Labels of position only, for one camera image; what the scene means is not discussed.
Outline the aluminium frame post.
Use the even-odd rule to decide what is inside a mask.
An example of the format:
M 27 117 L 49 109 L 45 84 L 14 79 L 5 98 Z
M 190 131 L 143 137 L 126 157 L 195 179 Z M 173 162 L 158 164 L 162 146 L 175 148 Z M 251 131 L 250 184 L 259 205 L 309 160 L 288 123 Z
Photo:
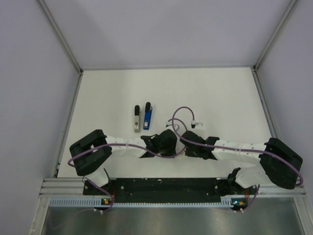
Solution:
M 39 8 L 41 9 L 43 15 L 48 21 L 48 24 L 50 25 L 55 37 L 57 38 L 60 46 L 64 50 L 66 56 L 68 57 L 69 61 L 75 68 L 76 72 L 78 74 L 82 74 L 83 70 L 81 66 L 79 65 L 77 59 L 74 56 L 74 53 L 72 52 L 64 34 L 62 33 L 60 27 L 58 26 L 55 18 L 53 17 L 47 3 L 45 0 L 36 0 L 36 3 L 38 4 Z
M 255 65 L 253 66 L 253 70 L 257 72 L 261 65 L 264 63 L 265 59 L 267 58 L 268 54 L 270 53 L 271 49 L 275 45 L 276 41 L 278 40 L 280 34 L 284 30 L 285 26 L 287 25 L 289 19 L 292 17 L 294 11 L 296 10 L 299 0 L 290 0 L 286 10 L 284 11 L 282 17 L 280 18 L 279 22 L 277 23 L 276 27 L 274 28 L 273 33 L 271 34 L 269 40 L 267 41 L 265 47 L 263 48 L 262 52 L 260 53 Z

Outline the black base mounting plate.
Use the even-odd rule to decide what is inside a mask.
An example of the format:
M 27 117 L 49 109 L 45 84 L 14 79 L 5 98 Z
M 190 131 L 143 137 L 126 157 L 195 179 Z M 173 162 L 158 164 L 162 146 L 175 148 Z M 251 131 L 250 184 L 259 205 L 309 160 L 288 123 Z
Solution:
M 117 178 L 102 189 L 117 203 L 211 203 L 246 190 L 216 178 Z

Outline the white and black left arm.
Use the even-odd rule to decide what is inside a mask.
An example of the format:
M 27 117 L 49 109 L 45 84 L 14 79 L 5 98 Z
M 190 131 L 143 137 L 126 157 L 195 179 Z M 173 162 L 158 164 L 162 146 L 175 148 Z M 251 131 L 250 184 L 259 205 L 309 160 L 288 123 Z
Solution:
M 97 129 L 69 147 L 72 156 L 69 164 L 75 168 L 78 176 L 91 180 L 96 191 L 106 194 L 111 188 L 109 175 L 104 168 L 108 158 L 172 157 L 176 155 L 176 145 L 177 136 L 172 129 L 134 139 L 107 136 L 101 129 Z

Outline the aluminium frame rail front left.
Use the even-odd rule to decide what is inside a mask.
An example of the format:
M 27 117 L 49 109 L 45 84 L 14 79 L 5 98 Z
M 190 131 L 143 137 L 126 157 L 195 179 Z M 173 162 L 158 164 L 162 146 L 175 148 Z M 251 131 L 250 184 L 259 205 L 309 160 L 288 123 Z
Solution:
M 82 178 L 47 178 L 43 180 L 40 196 L 81 196 L 84 190 Z

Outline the aluminium frame post right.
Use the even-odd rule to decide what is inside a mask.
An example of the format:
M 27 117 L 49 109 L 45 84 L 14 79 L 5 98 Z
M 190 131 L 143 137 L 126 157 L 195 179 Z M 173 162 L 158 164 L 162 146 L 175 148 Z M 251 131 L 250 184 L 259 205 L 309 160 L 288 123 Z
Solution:
M 294 11 L 296 10 L 299 0 L 290 0 L 286 10 L 284 11 L 282 17 L 280 18 L 279 22 L 277 23 L 276 27 L 274 28 L 273 33 L 271 34 L 269 40 L 267 41 L 265 47 L 263 48 L 262 52 L 260 53 L 255 65 L 253 66 L 253 70 L 257 72 L 261 65 L 264 63 L 265 59 L 267 58 L 268 54 L 270 53 L 271 49 L 275 45 L 276 41 L 278 40 L 280 34 L 284 30 L 285 26 L 287 25 L 289 19 L 292 17 Z

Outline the grey and black stapler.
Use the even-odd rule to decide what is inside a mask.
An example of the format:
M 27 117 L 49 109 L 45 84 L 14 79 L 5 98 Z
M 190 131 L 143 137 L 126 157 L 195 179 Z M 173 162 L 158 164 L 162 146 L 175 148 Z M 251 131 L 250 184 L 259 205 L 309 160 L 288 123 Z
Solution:
M 134 132 L 141 132 L 141 107 L 139 105 L 134 107 Z

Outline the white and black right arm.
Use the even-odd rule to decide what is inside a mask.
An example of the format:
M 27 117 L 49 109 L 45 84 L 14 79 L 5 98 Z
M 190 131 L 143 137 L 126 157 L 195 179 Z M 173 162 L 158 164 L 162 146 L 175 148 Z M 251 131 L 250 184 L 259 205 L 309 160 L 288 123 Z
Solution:
M 277 138 L 265 143 L 239 143 L 218 137 L 203 139 L 192 131 L 186 131 L 180 142 L 186 147 L 188 157 L 233 161 L 246 164 L 228 175 L 228 188 L 241 193 L 253 185 L 273 183 L 284 189 L 294 189 L 303 159 Z

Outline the aluminium frame rail front right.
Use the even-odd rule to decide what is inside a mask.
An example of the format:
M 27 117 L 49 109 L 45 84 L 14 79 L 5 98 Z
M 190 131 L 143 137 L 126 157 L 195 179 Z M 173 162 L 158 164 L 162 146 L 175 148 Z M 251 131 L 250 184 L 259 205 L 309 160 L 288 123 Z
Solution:
M 295 189 L 284 189 L 277 186 L 268 185 L 260 186 L 258 191 L 259 197 L 304 197 L 306 191 L 303 187 L 296 187 Z

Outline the aluminium frame post left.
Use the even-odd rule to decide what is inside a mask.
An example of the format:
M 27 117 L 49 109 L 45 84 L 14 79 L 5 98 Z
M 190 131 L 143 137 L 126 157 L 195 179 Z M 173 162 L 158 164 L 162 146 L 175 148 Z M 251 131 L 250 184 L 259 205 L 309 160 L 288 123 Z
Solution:
M 81 66 L 79 65 L 77 59 L 74 56 L 74 53 L 72 52 L 64 34 L 62 33 L 60 27 L 58 26 L 55 18 L 53 17 L 47 3 L 45 0 L 36 0 L 36 3 L 38 4 L 39 8 L 41 9 L 43 15 L 48 21 L 48 24 L 50 25 L 55 37 L 57 38 L 60 46 L 64 50 L 66 56 L 68 57 L 69 61 L 75 68 L 76 72 L 78 74 L 82 74 L 83 70 Z

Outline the aluminium frame rail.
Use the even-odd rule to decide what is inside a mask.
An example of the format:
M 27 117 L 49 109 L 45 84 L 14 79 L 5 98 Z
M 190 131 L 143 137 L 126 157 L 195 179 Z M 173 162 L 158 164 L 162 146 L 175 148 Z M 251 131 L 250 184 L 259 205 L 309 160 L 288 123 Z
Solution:
M 81 196 L 84 190 L 82 178 L 47 178 L 43 180 L 40 196 Z
M 260 186 L 258 191 L 259 197 L 304 197 L 306 191 L 303 187 L 296 187 L 295 189 L 284 189 L 277 186 L 268 185 Z

